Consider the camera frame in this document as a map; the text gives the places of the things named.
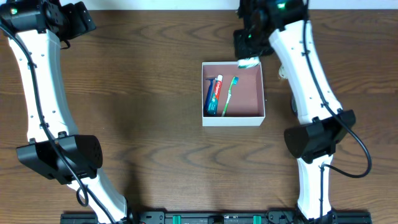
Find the green white toothbrush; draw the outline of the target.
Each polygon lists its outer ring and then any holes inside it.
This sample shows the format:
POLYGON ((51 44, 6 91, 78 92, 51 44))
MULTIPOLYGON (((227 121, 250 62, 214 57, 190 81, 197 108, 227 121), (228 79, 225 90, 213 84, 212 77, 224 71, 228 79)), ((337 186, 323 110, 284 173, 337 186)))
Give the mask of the green white toothbrush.
POLYGON ((231 83, 230 83, 229 88, 228 88, 228 95, 227 95, 226 103, 225 103, 223 112, 222 112, 222 114, 221 114, 222 117, 224 117, 224 116, 226 115, 226 112, 227 112, 227 110, 228 110, 228 105, 229 105, 229 102, 230 102, 231 97, 232 97, 232 89, 233 89, 233 87, 234 87, 235 85, 237 85, 238 80, 239 80, 239 78, 236 77, 236 76, 234 76, 234 77, 232 78, 232 80, 231 80, 231 83))

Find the red green toothpaste tube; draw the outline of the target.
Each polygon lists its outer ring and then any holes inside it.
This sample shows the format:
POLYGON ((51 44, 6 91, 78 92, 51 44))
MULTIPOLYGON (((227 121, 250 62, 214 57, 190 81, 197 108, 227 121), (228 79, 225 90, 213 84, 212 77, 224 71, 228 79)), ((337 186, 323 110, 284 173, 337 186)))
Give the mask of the red green toothpaste tube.
POLYGON ((215 79, 215 85, 212 90, 210 99, 208 101, 208 106, 206 107, 207 113, 211 116, 215 116, 217 113, 222 83, 223 83, 223 76, 218 75, 217 78, 215 79))

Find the green soap bar pack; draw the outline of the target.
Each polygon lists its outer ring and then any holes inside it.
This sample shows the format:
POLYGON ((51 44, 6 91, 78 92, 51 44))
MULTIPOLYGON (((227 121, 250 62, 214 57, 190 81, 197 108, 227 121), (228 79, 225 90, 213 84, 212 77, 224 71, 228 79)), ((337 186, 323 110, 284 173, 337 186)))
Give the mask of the green soap bar pack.
POLYGON ((251 58, 244 58, 238 60, 238 68, 239 69, 247 69, 256 67, 261 63, 259 57, 251 57, 251 58))

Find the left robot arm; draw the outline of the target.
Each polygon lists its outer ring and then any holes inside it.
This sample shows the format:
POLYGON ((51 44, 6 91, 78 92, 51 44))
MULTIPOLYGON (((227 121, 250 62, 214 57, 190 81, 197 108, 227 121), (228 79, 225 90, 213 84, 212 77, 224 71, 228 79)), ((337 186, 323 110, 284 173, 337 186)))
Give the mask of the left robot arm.
POLYGON ((4 1, 1 30, 17 59, 28 113, 26 146, 18 160, 46 179, 76 192, 78 203, 91 207, 91 218, 68 223, 131 223, 126 198, 108 179, 98 138, 81 135, 68 108, 60 52, 70 41, 95 29, 83 2, 4 1))

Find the clear pump sanitizer bottle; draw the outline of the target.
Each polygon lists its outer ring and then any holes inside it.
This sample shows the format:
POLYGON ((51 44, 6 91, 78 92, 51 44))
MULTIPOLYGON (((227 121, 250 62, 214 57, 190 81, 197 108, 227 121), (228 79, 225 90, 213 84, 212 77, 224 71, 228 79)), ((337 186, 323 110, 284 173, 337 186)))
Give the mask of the clear pump sanitizer bottle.
POLYGON ((293 114, 295 116, 298 116, 298 110, 297 110, 296 100, 295 100, 294 96, 292 96, 292 98, 291 98, 291 109, 292 109, 293 114))

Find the blue disposable razor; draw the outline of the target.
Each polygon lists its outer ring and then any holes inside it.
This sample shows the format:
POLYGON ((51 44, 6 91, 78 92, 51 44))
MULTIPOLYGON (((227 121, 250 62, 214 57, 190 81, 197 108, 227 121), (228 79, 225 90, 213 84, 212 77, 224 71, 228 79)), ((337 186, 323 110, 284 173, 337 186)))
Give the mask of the blue disposable razor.
POLYGON ((205 104, 204 104, 204 107, 203 107, 204 114, 208 113, 207 110, 208 110, 208 107, 209 107, 209 104, 210 104, 211 96, 212 96, 212 93, 213 93, 213 83, 216 80, 216 77, 207 78, 207 80, 210 81, 210 85, 208 87, 208 91, 207 91, 207 94, 206 94, 206 100, 205 100, 205 104))

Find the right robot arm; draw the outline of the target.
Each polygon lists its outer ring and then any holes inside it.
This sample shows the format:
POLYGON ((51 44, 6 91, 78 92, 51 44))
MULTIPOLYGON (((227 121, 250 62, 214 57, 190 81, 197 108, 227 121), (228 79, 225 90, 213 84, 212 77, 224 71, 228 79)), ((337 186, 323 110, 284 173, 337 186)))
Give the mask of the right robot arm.
POLYGON ((336 145, 356 122, 345 111, 326 79, 315 48, 308 1, 240 1, 243 29, 234 32, 239 68, 276 54, 292 90, 299 125, 284 131, 298 164, 300 192, 296 221, 324 223, 333 217, 328 199, 329 171, 336 145))

